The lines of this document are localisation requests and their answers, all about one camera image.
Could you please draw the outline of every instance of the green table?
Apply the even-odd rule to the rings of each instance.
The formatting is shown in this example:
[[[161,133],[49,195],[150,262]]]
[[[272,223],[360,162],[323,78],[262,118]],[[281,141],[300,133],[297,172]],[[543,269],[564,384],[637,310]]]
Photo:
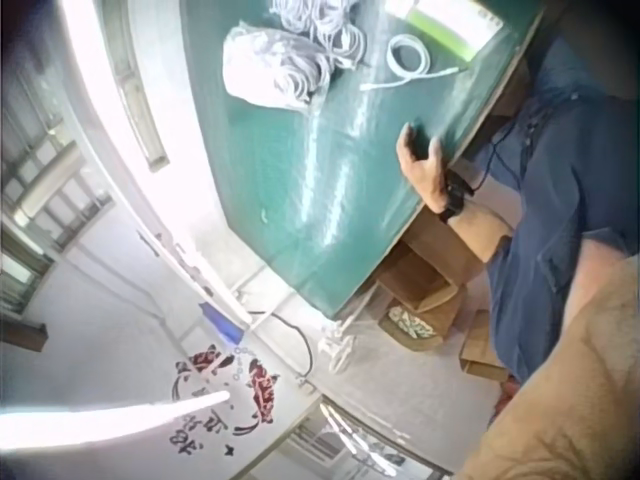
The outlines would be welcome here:
[[[389,39],[411,33],[432,71],[460,64],[435,40],[362,0],[365,65],[334,75],[319,115],[267,109],[229,96],[222,44],[241,20],[278,27],[267,0],[182,0],[189,74],[211,171],[227,221],[291,287],[329,318],[382,260],[421,206],[395,156],[402,125],[419,119],[452,158],[466,146],[537,25],[536,0],[487,0],[506,24],[466,72],[360,92],[393,80]]]

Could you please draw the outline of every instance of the wristwatch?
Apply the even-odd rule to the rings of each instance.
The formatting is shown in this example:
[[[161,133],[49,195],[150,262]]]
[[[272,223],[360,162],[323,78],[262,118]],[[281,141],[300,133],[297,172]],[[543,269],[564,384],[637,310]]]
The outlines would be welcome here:
[[[448,223],[449,219],[459,215],[464,208],[464,194],[459,191],[452,191],[452,189],[447,188],[447,206],[445,209],[438,215],[440,221],[444,223]]]
[[[445,182],[447,184],[447,206],[438,217],[442,222],[447,223],[450,218],[462,212],[465,194],[473,196],[474,191],[462,177],[453,171],[446,172]]]

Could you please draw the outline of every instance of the fish painting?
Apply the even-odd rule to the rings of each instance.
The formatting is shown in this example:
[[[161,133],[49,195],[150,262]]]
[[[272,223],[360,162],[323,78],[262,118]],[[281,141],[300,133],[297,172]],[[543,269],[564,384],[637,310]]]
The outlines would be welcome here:
[[[212,343],[209,345],[209,348],[205,352],[199,352],[189,357],[191,364],[196,367],[196,371],[198,373],[202,372],[209,368],[209,366],[217,362],[218,359],[222,356],[222,353],[218,351],[218,348]],[[227,355],[221,362],[211,371],[212,375],[218,374],[218,369],[228,367],[235,360],[235,356],[232,354]],[[191,371],[191,365],[187,362],[177,362],[176,370],[178,374],[183,374]]]
[[[254,358],[249,364],[249,383],[247,386],[253,389],[253,401],[257,411],[252,418],[256,419],[253,425],[248,427],[235,427],[235,436],[247,435],[253,432],[261,423],[273,423],[273,407],[275,404],[274,387],[280,378],[279,375],[270,375],[260,360]]]

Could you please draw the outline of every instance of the white plastic bag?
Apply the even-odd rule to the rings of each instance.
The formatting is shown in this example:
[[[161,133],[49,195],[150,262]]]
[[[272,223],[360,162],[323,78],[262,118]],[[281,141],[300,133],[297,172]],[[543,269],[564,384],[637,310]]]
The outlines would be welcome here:
[[[241,22],[224,41],[225,88],[254,105],[315,111],[327,95],[333,68],[322,47],[280,30]]]

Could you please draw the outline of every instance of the cardboard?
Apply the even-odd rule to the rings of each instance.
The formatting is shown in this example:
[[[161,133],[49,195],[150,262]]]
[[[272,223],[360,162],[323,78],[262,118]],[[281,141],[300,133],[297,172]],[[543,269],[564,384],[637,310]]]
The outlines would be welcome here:
[[[453,229],[428,208],[422,209],[402,241],[452,285],[465,285],[484,268]]]
[[[378,266],[374,277],[414,312],[425,312],[450,300],[459,287],[448,282],[429,262],[399,241]]]
[[[460,311],[460,307],[462,306],[462,302],[464,301],[466,293],[466,288],[462,287],[452,298],[427,312],[414,312],[404,306],[404,308],[410,314],[420,318],[423,322],[433,328],[433,330],[436,332],[436,335],[433,337],[413,338],[411,337],[411,335],[402,330],[387,315],[385,315],[380,320],[378,325],[396,342],[411,351],[424,352],[427,350],[432,350],[441,345],[446,339],[447,334],[449,333],[449,329],[451,328],[456,315]],[[393,302],[391,305],[389,305],[389,309],[395,307],[398,304],[400,304],[400,302]]]
[[[467,332],[460,351],[460,367],[469,375],[505,382],[509,371],[502,365],[491,346],[489,312],[481,310]]]

